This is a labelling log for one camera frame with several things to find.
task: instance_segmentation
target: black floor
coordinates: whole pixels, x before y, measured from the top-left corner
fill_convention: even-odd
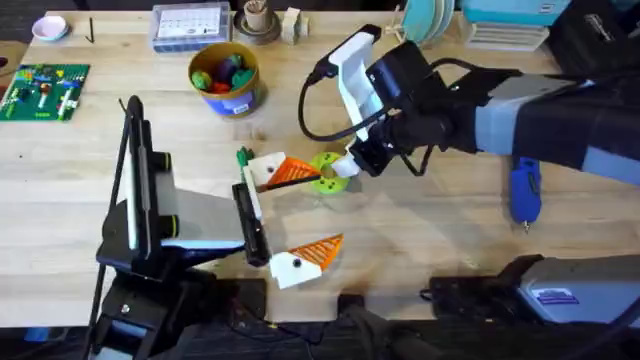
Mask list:
[[[435,321],[403,322],[402,325],[411,326],[418,330],[422,339],[436,348],[448,352],[464,352],[479,360],[560,359],[571,349],[589,343],[589,340],[601,330],[591,326],[558,328],[537,326],[514,328],[497,324],[461,326],[460,324]],[[319,323],[288,324],[286,326],[312,340],[318,339],[322,330],[322,324]],[[322,343],[309,347],[302,340],[287,340],[288,335],[282,335],[279,331],[264,326],[243,328],[237,331],[242,331],[246,336],[259,340],[248,339],[246,336],[231,332],[224,325],[211,325],[202,331],[195,340],[188,343],[184,359],[366,359],[364,347],[360,342],[360,334],[346,324],[328,326]],[[67,340],[60,343],[26,347],[24,343],[0,340],[0,349],[2,349],[0,350],[2,352],[0,359],[78,359],[83,340],[83,328],[72,328]],[[636,340],[623,342],[622,346],[605,347],[593,356],[584,359],[639,359],[639,349],[640,343],[636,338]],[[417,355],[415,359],[429,360],[424,354]]]

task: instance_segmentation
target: colorful ball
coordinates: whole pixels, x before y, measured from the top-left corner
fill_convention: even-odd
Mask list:
[[[206,91],[211,86],[212,80],[209,74],[204,71],[197,70],[191,74],[191,82],[193,83],[193,86]]]
[[[240,69],[233,74],[231,84],[233,87],[231,90],[238,90],[248,83],[253,77],[254,71],[251,69]]]

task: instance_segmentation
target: bowl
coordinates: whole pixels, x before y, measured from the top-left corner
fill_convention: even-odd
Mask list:
[[[42,41],[56,41],[68,30],[69,26],[61,16],[45,16],[33,24],[31,33]]]

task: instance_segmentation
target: yellow bowl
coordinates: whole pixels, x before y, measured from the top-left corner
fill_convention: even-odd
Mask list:
[[[253,70],[253,76],[241,88],[225,94],[213,94],[196,88],[204,101],[219,115],[240,118],[255,110],[260,102],[260,71],[258,60],[246,46],[234,42],[216,43],[200,50],[189,64],[189,82],[195,71],[204,71],[215,76],[216,67],[231,55],[242,56],[246,68]]]

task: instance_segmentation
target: blue plate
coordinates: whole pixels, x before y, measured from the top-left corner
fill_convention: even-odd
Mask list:
[[[442,22],[440,23],[435,35],[433,35],[434,38],[442,36],[442,34],[447,30],[449,24],[451,24],[451,19],[453,19],[454,8],[455,0],[444,0],[444,14]]]
[[[407,40],[416,43],[424,41],[431,29],[436,11],[435,0],[408,0],[404,10],[402,27]]]

